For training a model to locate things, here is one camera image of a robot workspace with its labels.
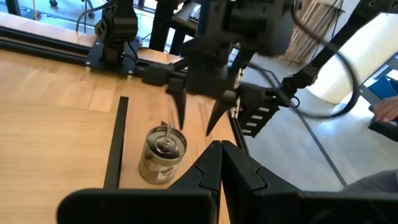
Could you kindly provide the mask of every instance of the can lid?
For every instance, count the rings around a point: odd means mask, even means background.
[[[178,159],[185,154],[186,140],[175,129],[166,130],[165,126],[153,129],[147,136],[148,147],[163,159]]]

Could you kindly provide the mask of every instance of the black bracket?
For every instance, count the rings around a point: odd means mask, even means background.
[[[135,39],[131,42],[133,49],[138,52],[139,39]],[[116,72],[121,75],[133,75],[136,70],[136,64],[134,63],[135,58],[134,53],[129,48],[127,42],[124,43],[124,60],[120,65],[109,65],[104,63],[102,60],[104,45],[102,41],[97,38],[93,47],[87,55],[86,68],[101,70],[101,71],[111,71]]]
[[[185,91],[184,81],[178,78],[171,78],[166,93],[170,94],[177,108],[180,129],[184,126],[185,105],[187,103],[187,92]]]

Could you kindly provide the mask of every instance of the person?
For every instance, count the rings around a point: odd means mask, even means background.
[[[376,121],[390,122],[398,118],[398,96],[383,99],[374,108]]]
[[[382,100],[374,108],[376,121],[391,122],[398,118],[398,96]],[[343,190],[345,192],[398,193],[398,170],[385,170],[364,177]]]
[[[398,193],[398,170],[385,170],[349,184],[344,192]]]

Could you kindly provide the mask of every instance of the person's arm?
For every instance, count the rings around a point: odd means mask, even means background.
[[[398,118],[398,96],[382,100],[374,109],[376,121],[390,122]]]

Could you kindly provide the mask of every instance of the black metal rail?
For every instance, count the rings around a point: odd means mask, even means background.
[[[43,49],[40,47],[28,45],[28,44],[23,44],[23,43],[15,43],[11,42],[8,40],[0,40],[0,48],[6,49],[9,51],[17,52],[17,53],[23,53],[23,54],[29,54],[33,55],[36,57],[42,57],[42,58],[47,58],[47,59],[52,59],[52,60],[58,60],[61,62],[67,62],[67,63],[72,63],[75,65],[84,65],[85,64],[85,58],[79,57],[76,55],[69,55],[49,49]]]
[[[0,37],[5,37],[11,40],[17,40],[20,42],[27,42],[34,45],[43,45],[47,48],[62,50],[65,52],[72,52],[75,54],[88,55],[90,47],[73,44],[62,40],[45,37],[42,35],[32,34],[21,30],[16,30],[8,27],[0,26]]]
[[[244,136],[243,136],[242,129],[241,129],[238,119],[233,118],[229,111],[227,111],[227,114],[228,114],[229,122],[231,123],[232,132],[234,133],[236,146],[238,146],[240,149],[242,149],[247,155],[250,155],[249,148],[248,148],[248,145],[246,144],[246,141],[244,140]]]
[[[123,158],[124,130],[126,128],[128,97],[120,97],[114,122],[111,149],[106,167],[104,189],[118,189]]]

